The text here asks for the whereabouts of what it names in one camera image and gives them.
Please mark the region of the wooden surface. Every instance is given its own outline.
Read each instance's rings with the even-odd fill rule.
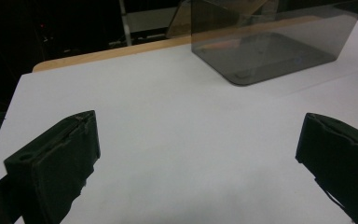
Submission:
[[[179,37],[175,39],[168,39],[168,40],[161,40],[157,42],[142,44],[142,45],[136,45],[136,46],[130,46],[126,48],[121,49],[110,49],[110,50],[104,50],[100,52],[94,52],[90,54],[83,54],[83,55],[77,55],[74,57],[69,58],[62,58],[62,59],[56,59],[51,61],[45,61],[42,63],[37,64],[34,67],[33,72],[40,72],[45,71],[53,68],[60,68],[65,67],[69,65],[75,65],[80,63],[90,63],[90,62],[96,62],[100,60],[110,59],[110,58],[116,58],[136,53],[142,53],[154,49],[166,49],[169,47],[184,45],[190,43],[190,36],[184,36]]]

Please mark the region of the gray translucent bin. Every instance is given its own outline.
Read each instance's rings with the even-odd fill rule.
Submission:
[[[357,20],[358,0],[193,0],[191,48],[249,85],[336,60]]]

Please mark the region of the clear container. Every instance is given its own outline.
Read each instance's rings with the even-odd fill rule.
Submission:
[[[193,0],[191,47],[243,86],[336,60],[357,20],[358,0]]]

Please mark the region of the transparent plastic box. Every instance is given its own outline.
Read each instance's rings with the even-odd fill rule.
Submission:
[[[358,0],[193,0],[192,51],[235,85],[337,59]]]

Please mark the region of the white table surface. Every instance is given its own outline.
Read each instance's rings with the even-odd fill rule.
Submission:
[[[358,128],[358,23],[337,61],[248,87],[189,45],[25,75],[0,178],[3,159],[91,109],[102,157],[62,223],[351,223],[295,155],[307,112]]]

